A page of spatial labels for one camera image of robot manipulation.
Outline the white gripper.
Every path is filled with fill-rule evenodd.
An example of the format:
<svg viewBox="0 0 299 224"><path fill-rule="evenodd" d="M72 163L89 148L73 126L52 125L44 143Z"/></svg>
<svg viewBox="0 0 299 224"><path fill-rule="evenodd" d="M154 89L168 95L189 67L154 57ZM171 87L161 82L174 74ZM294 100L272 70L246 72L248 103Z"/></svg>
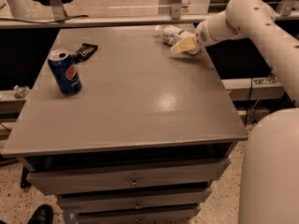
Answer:
<svg viewBox="0 0 299 224"><path fill-rule="evenodd" d="M224 18L221 16L212 16L201 21L194 31L194 35L189 35L179 40L170 50L172 53L195 52L198 49L198 42L204 47L220 43L224 35Z"/></svg>

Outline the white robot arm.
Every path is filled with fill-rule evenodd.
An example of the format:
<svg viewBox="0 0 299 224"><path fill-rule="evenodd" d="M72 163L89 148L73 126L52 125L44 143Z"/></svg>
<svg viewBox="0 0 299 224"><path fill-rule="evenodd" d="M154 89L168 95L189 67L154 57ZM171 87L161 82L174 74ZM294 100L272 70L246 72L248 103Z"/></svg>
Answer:
<svg viewBox="0 0 299 224"><path fill-rule="evenodd" d="M299 41L275 24L275 11L262 0L230 0L226 9L199 23L173 53L247 37L276 80L299 103ZM299 108L261 119L245 146L238 224L299 224Z"/></svg>

